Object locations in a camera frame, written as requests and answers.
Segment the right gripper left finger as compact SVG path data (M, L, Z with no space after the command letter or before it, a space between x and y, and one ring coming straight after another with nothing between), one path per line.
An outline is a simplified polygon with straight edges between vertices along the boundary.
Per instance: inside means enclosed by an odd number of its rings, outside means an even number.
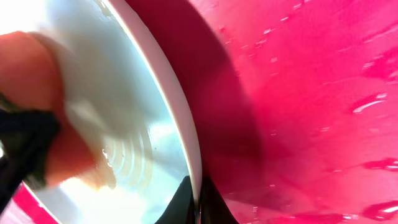
M195 224L195 204L189 176L185 176L155 224Z

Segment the pale blue plate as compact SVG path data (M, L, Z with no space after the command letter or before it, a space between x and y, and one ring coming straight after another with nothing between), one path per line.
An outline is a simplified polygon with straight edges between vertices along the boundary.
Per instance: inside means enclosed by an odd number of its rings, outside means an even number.
M192 114L167 57L125 1L1 1L1 33L49 44L65 109L116 180L94 188L72 177L28 191L58 223L156 223L189 176L198 223L201 155Z

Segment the orange green sponge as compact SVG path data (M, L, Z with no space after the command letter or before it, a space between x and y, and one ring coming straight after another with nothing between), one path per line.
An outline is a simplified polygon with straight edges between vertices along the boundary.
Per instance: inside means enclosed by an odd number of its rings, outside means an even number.
M34 35L17 31L1 36L1 95L23 109L51 111L60 125L45 160L45 187L71 177L94 188L116 185L101 150L92 150L68 120L58 63Z

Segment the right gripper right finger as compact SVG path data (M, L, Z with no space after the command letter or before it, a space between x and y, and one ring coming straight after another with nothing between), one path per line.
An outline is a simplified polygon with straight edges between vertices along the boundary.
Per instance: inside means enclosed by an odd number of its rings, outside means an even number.
M205 177L201 185L200 223L239 224L209 177Z

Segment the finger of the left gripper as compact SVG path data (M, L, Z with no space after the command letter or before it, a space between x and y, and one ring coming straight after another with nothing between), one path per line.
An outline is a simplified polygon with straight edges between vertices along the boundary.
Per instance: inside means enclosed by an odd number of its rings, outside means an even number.
M47 185L45 160L60 125L51 111L28 110L1 95L1 211L22 182Z

